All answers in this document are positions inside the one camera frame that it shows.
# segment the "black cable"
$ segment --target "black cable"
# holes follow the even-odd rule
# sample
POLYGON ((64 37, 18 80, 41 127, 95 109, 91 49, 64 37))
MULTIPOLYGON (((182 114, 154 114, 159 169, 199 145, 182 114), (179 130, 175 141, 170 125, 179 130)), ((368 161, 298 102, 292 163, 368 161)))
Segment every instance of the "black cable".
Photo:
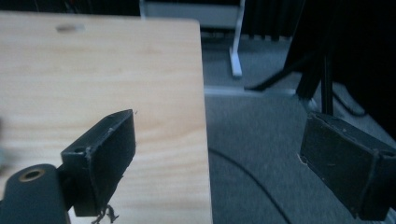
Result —
POLYGON ((338 104, 340 104, 346 110, 348 114, 357 118, 362 118, 367 115, 366 111, 363 111, 361 113, 354 111, 352 108, 350 108, 350 106, 347 105, 347 103, 343 99, 341 99, 340 96, 338 96, 337 93, 335 93, 335 91, 332 92, 332 96, 338 102, 338 104))
POLYGON ((228 161, 229 163, 231 163, 232 165, 236 166, 237 168, 239 168, 242 172, 244 172, 247 176, 249 176, 255 183, 256 185, 262 190, 262 192, 264 192, 264 194, 268 197, 268 199, 271 201, 271 203, 274 205, 274 207, 276 208, 277 212, 283 217, 283 219, 285 220, 286 223, 291 224, 290 219, 288 218, 288 216, 286 215, 285 211, 283 211, 283 209, 280 207, 279 203, 277 203, 277 201, 275 200, 275 198, 271 195, 271 193, 268 191, 268 189, 262 184, 260 183, 259 179, 254 176, 253 173, 251 173, 247 168, 245 168, 244 166, 242 166, 240 163, 238 163, 237 161, 233 160, 232 158, 226 156, 225 154, 209 147, 208 151, 223 158, 224 160, 228 161))

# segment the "screw hole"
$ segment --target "screw hole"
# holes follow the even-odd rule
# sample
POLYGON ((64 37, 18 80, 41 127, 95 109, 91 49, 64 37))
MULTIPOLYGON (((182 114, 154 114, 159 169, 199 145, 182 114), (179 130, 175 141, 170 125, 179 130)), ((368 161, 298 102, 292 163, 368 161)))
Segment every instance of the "screw hole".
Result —
POLYGON ((46 173, 46 171, 43 169, 32 169, 21 175, 20 181, 21 182, 33 181, 40 178, 42 175, 44 175, 44 173, 46 173))
POLYGON ((82 32, 85 30, 83 24, 62 24, 56 27, 56 31, 60 34, 71 34, 82 32))

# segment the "wooden table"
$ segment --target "wooden table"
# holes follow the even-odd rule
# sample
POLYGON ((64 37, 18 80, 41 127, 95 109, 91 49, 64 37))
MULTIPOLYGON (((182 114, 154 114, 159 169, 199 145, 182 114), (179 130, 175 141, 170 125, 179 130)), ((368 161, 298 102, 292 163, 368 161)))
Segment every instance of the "wooden table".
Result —
POLYGON ((198 23, 0 13, 1 195, 12 174, 61 165, 63 149, 128 108, 137 147, 110 201, 115 223, 211 223, 198 23))

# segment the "metal ring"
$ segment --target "metal ring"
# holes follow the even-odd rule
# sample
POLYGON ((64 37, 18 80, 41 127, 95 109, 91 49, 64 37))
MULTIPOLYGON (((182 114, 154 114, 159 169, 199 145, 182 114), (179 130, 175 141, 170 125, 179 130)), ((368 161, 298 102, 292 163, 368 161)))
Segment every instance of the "metal ring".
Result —
POLYGON ((40 178, 44 173, 46 173, 46 171, 41 168, 31 169, 26 171, 23 175, 20 175, 20 181, 30 182, 40 178))

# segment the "frayed thread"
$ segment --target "frayed thread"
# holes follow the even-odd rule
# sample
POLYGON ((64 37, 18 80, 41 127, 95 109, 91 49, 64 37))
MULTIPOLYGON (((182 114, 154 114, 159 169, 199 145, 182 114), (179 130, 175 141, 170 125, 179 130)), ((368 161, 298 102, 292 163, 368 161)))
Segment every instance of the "frayed thread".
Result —
POLYGON ((105 217, 105 215, 107 215, 107 216, 110 218, 110 222, 111 222, 111 223, 113 223, 113 222, 119 217, 119 216, 116 216, 116 215, 115 215, 114 208, 111 207, 110 204, 108 204, 108 205, 106 206, 106 208, 103 209, 103 210, 100 212, 100 214, 99 214, 99 216, 96 218, 96 220, 93 221, 93 222, 91 222, 91 224, 100 224, 100 221, 105 217))

